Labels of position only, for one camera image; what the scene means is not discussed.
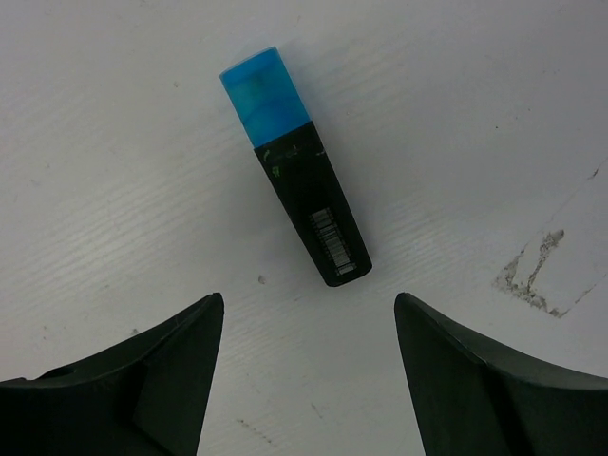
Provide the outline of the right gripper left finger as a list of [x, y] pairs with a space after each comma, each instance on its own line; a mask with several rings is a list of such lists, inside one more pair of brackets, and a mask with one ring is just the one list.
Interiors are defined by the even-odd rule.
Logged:
[[80, 361], [2, 382], [2, 454], [196, 454], [222, 326], [209, 294]]

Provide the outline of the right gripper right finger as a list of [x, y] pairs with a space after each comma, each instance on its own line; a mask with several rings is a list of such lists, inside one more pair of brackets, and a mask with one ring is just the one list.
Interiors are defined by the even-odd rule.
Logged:
[[607, 381], [516, 351], [412, 294], [396, 331], [427, 455], [604, 455]]

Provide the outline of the black blue cap highlighter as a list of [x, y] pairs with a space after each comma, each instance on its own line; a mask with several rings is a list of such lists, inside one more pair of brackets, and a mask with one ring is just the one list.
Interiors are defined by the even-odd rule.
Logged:
[[219, 78], [325, 283], [338, 287], [366, 275], [372, 263], [365, 242], [278, 50], [264, 49]]

